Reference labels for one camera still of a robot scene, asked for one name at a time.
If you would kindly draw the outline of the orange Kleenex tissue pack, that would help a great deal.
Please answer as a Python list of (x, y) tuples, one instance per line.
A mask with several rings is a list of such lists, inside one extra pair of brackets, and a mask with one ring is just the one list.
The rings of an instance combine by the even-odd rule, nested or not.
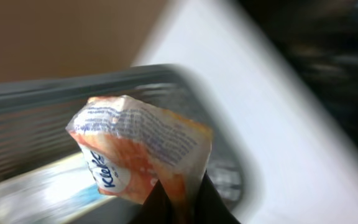
[(143, 203), (160, 182), (173, 203), (198, 193), (212, 130), (129, 96), (93, 97), (66, 126), (98, 190)]

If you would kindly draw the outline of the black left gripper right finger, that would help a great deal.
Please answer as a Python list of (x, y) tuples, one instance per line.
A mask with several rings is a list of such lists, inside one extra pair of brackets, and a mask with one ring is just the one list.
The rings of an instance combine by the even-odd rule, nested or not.
[(195, 224), (240, 224), (205, 173), (195, 202)]

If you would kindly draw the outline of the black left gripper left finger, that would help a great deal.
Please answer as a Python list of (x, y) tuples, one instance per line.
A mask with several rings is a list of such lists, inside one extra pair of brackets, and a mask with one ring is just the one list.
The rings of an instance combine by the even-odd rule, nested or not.
[(173, 205), (158, 181), (129, 224), (178, 224)]

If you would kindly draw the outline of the large white snack bag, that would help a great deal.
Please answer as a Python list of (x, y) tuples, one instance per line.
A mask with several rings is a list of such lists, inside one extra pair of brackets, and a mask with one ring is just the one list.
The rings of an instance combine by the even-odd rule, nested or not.
[(76, 153), (0, 182), (0, 224), (70, 223), (110, 200)]

